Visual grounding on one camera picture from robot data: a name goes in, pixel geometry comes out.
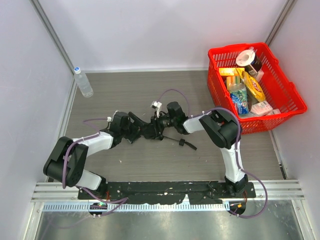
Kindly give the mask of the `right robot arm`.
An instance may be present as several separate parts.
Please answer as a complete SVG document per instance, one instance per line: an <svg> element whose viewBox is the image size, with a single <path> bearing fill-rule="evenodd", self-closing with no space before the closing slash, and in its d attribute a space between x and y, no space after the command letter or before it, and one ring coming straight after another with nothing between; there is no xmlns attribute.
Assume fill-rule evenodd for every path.
<svg viewBox="0 0 320 240"><path fill-rule="evenodd" d="M175 128L182 135L205 131L221 151L227 191L233 197L244 192L248 175L244 172L240 153L242 127L231 111L215 107L196 116L186 116L176 101L168 103L167 113L161 111L159 101L154 101L151 107L154 109L151 122L157 135L161 135L165 128Z"/></svg>

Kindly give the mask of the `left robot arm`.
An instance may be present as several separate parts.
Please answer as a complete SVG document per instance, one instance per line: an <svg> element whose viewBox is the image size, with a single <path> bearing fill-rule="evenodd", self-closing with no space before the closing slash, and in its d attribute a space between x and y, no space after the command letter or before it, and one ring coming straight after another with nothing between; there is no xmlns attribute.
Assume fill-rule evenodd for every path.
<svg viewBox="0 0 320 240"><path fill-rule="evenodd" d="M85 170L87 157L119 145L122 139L133 143L139 138L139 127L134 124L132 112L116 111L109 126L81 138L60 137L43 167L43 173L62 187L78 187L102 198L107 194L107 180Z"/></svg>

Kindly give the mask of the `black folding umbrella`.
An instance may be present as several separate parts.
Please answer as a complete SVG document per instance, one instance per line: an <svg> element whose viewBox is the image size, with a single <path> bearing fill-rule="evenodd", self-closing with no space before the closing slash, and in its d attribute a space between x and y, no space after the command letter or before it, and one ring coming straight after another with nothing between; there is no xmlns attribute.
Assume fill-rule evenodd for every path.
<svg viewBox="0 0 320 240"><path fill-rule="evenodd" d="M161 126L164 128L171 128L173 127L173 125L168 121L168 120L159 120ZM164 130L163 130L163 139L168 139L168 140L172 140L178 143L179 146L183 147L183 146L188 146L191 149L193 149L194 151L196 151L198 148L196 146L194 146L192 143L186 141L185 139L181 138L181 139L174 139L172 137L169 136L165 136L164 135ZM146 125L144 125L143 127L140 127L140 135L143 136L145 139L149 139L149 140L157 140L157 139L153 139L153 127L151 125L151 123L148 123Z"/></svg>

